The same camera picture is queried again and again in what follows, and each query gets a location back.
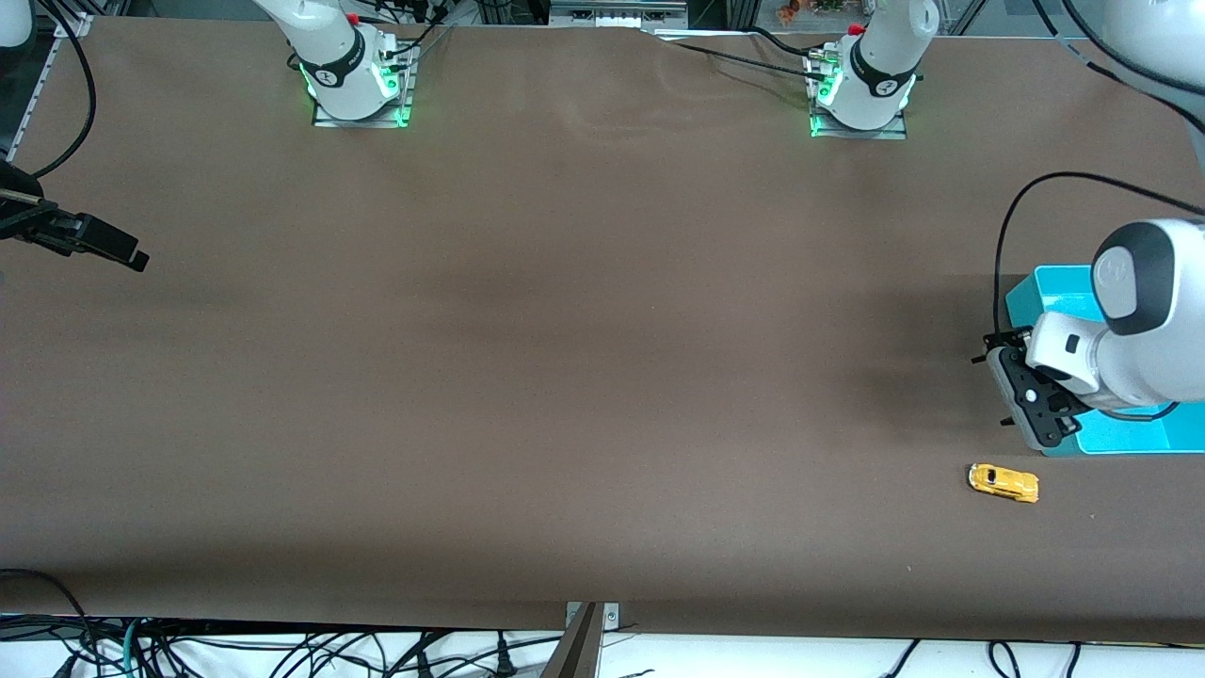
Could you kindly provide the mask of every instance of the yellow toy car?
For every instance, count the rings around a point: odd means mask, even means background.
[[[966,481],[980,493],[1030,505],[1038,501],[1038,477],[1033,473],[976,464],[971,465]]]

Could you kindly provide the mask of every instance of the turquoise plastic container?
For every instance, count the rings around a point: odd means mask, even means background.
[[[1005,296],[1012,324],[1033,324],[1042,311],[1059,311],[1087,319],[1103,320],[1104,314],[1092,293],[1092,266],[1044,265],[1012,288]],[[1153,414],[1162,407],[1125,411]],[[1083,431],[1048,448],[1048,458],[1074,455],[1146,455],[1205,453],[1205,403],[1185,403],[1168,417],[1148,423],[1118,421],[1091,412],[1076,419]]]

